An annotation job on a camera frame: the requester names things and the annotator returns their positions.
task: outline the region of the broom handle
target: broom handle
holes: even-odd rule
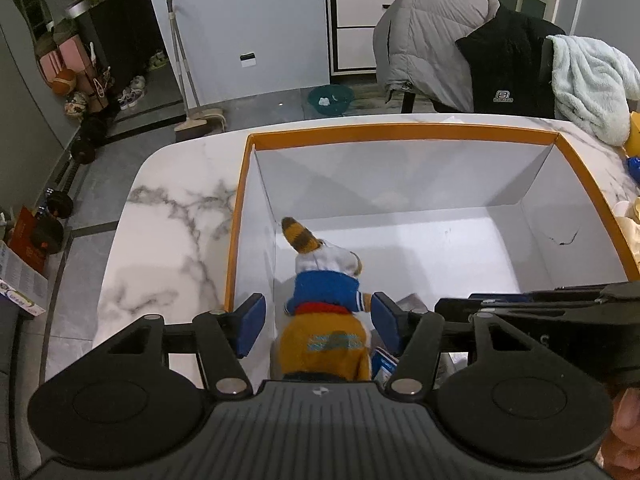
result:
[[[182,66],[180,65],[180,57],[178,54],[178,43],[175,38],[175,12],[174,12],[174,0],[166,0],[166,8],[169,10],[169,25],[171,25],[171,38],[174,40],[174,57],[175,57],[175,71],[178,73],[178,83],[180,84],[180,95],[182,96],[182,102],[184,103],[184,114],[189,117],[189,105],[187,103],[187,95],[184,91],[184,79],[182,78]]]
[[[178,38],[178,45],[180,46],[180,53],[182,54],[182,63],[184,64],[184,71],[187,73],[187,79],[189,80],[189,85],[191,85],[191,92],[193,93],[193,98],[196,101],[196,108],[200,110],[200,101],[198,99],[198,93],[196,92],[196,87],[193,84],[193,78],[191,77],[191,70],[189,70],[189,63],[187,62],[187,55],[184,52],[184,45],[182,44],[182,37],[180,36],[178,21],[175,19],[175,13],[174,13],[174,27],[175,27],[175,35]]]

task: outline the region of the white marble tabletop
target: white marble tabletop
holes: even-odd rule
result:
[[[94,346],[148,313],[190,322],[222,304],[229,229],[251,133],[343,124],[468,123],[561,132],[613,207],[638,190],[612,148],[565,121],[479,114],[396,114],[276,124],[162,148],[140,168],[111,247]]]

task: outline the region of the white logo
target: white logo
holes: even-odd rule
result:
[[[311,391],[313,393],[315,393],[318,397],[322,397],[324,394],[328,394],[329,393],[329,388],[325,388],[324,386],[320,386],[318,388],[314,388]]]
[[[508,90],[498,90],[495,93],[494,103],[513,103],[513,98],[509,97],[510,92]]]

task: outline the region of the black jacket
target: black jacket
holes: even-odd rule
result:
[[[456,41],[471,68],[474,111],[554,118],[550,82],[539,83],[542,43],[553,23],[500,6],[494,19]]]

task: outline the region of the white cabinet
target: white cabinet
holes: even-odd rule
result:
[[[394,0],[326,0],[330,74],[375,73],[373,29]]]

